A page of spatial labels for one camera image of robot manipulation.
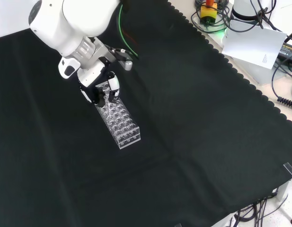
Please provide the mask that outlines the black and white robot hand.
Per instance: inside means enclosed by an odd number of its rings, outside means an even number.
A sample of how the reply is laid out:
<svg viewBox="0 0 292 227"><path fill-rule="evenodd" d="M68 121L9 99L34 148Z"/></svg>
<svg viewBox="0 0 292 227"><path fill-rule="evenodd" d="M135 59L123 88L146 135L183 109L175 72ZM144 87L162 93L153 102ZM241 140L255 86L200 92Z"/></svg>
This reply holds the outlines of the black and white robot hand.
<svg viewBox="0 0 292 227"><path fill-rule="evenodd" d="M88 102L98 107L103 107L105 105L106 93L102 88L95 86L95 82L102 76L106 77L106 81L110 88L108 100L113 103L118 100L120 95L119 80L113 71L107 72L106 66L101 60L97 60L95 65L88 70L78 70L80 90L83 96Z"/></svg>

